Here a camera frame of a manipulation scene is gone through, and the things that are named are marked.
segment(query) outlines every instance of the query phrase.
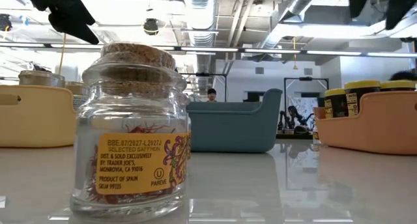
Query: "blue plastic bin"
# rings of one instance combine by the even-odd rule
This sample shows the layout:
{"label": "blue plastic bin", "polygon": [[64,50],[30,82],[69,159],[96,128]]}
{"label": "blue plastic bin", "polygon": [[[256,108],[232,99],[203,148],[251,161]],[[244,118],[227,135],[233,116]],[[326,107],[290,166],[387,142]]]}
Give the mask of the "blue plastic bin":
{"label": "blue plastic bin", "polygon": [[274,147],[282,91],[259,103],[191,102],[192,151],[266,152]]}

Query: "glossy table surface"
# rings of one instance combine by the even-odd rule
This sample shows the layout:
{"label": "glossy table surface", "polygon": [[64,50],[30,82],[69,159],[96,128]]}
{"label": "glossy table surface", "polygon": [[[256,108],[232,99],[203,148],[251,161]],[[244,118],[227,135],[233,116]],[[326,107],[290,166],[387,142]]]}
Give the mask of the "glossy table surface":
{"label": "glossy table surface", "polygon": [[[267,154],[193,153],[184,205],[146,223],[417,224],[417,157],[278,142]],[[0,223],[68,223],[72,153],[0,148]]]}

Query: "orange label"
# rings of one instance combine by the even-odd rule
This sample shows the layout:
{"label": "orange label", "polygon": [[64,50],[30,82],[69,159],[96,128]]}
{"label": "orange label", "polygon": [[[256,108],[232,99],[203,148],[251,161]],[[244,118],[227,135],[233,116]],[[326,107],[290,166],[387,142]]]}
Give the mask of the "orange label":
{"label": "orange label", "polygon": [[98,140],[96,190],[124,195],[172,188],[185,181],[187,157],[187,133],[106,133]]}

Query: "person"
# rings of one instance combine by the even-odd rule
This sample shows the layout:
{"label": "person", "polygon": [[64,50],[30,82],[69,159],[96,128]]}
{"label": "person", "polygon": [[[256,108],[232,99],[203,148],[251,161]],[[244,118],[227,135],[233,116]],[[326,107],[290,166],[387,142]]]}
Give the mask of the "person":
{"label": "person", "polygon": [[217,102],[216,101],[216,95],[217,95],[217,92],[216,92],[216,90],[214,90],[213,88],[210,88],[208,91],[207,91],[207,97],[208,97],[208,102]]}
{"label": "person", "polygon": [[390,81],[397,80],[417,81],[417,74],[409,71],[396,72],[394,75],[391,76]]}

